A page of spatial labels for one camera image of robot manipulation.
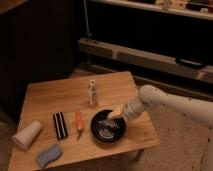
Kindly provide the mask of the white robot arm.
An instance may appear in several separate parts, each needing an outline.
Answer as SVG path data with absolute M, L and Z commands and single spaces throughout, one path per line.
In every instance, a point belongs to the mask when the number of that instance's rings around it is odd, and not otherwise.
M 174 95 L 152 85 L 143 85 L 135 98 L 111 112 L 107 118 L 137 118 L 143 112 L 157 105 L 163 105 L 184 114 L 191 120 L 210 129 L 210 142 L 207 145 L 201 171 L 213 171 L 213 102 Z

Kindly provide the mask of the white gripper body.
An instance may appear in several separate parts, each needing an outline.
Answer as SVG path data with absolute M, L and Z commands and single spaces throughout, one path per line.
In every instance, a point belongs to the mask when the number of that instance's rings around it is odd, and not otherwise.
M 128 119 L 135 119 L 146 110 L 146 105 L 141 101 L 139 97 L 135 97 L 124 105 L 122 109 L 122 115 Z

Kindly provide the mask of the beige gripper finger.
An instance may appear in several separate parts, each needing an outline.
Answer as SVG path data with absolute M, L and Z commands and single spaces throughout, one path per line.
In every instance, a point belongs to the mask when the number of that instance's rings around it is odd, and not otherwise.
M 109 115 L 107 116 L 107 119 L 119 119 L 122 118 L 122 114 L 118 114 L 118 113 L 109 113 Z
M 122 109 L 123 109 L 122 105 L 117 105 L 114 108 L 112 108 L 112 113 L 120 114 L 122 112 Z

